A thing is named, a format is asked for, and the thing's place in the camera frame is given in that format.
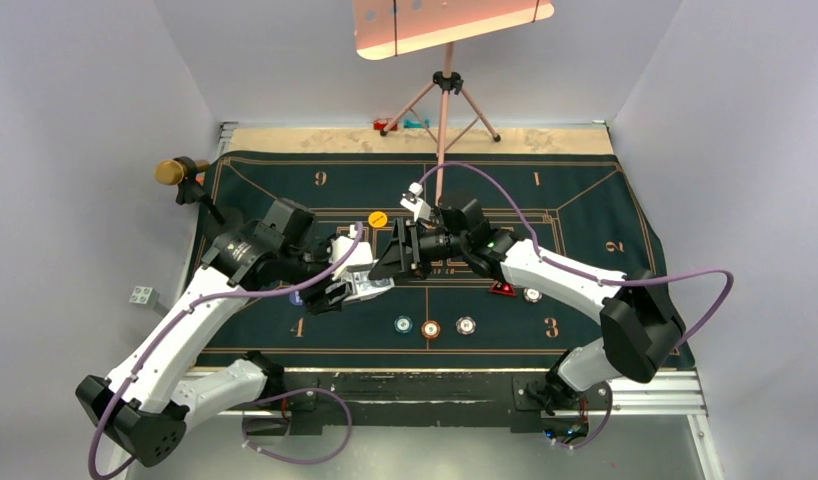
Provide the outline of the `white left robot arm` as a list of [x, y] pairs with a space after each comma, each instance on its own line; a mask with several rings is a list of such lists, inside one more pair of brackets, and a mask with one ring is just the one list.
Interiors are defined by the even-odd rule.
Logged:
[[391, 279], [374, 276], [376, 261], [360, 224], [311, 244], [314, 221], [308, 208], [279, 199], [264, 218], [218, 235], [150, 336], [107, 375], [80, 382], [76, 396], [95, 427], [87, 456], [93, 478], [100, 477], [103, 440], [129, 462], [152, 467], [212, 416], [245, 404], [269, 409], [291, 396], [284, 368], [256, 350], [202, 379], [185, 378], [217, 331], [250, 300], [296, 295], [316, 315], [393, 287]]

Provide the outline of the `orange poker chip stack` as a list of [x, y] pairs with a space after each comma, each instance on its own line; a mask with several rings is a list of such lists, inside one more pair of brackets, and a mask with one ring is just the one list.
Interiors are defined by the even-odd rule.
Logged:
[[421, 334], [427, 340], [437, 339], [442, 331], [440, 324], [434, 320], [427, 320], [421, 325]]

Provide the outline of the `blue playing card deck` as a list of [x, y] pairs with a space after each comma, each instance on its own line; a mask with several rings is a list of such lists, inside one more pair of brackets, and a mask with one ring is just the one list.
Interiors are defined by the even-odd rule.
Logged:
[[382, 295], [395, 286], [391, 278], [370, 280], [368, 277], [356, 276], [351, 281], [352, 292], [344, 303], [356, 303], [371, 300]]

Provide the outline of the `white blue chip stack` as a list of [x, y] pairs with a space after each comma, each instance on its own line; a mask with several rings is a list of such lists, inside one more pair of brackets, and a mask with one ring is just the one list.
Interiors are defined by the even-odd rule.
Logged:
[[472, 335], [475, 333], [477, 324], [472, 317], [460, 317], [455, 323], [456, 331], [461, 335]]

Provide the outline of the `green blue poker chip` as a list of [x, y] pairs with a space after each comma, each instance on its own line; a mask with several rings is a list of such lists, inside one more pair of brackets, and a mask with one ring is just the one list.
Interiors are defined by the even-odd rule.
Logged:
[[410, 317], [401, 315], [394, 321], [394, 330], [399, 334], [408, 334], [413, 329], [413, 321]]

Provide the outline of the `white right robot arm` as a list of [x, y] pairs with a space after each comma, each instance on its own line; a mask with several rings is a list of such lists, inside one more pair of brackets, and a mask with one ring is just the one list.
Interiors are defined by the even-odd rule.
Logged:
[[540, 247], [535, 234], [492, 226], [470, 196], [444, 196], [435, 208], [419, 198], [402, 204], [413, 217], [396, 220], [370, 279], [424, 279], [433, 263], [458, 258], [480, 277], [536, 290], [599, 325], [599, 339], [571, 350], [549, 371], [546, 392], [558, 406], [573, 405], [603, 381], [650, 382], [686, 332], [667, 289], [649, 270], [627, 277], [555, 254]]

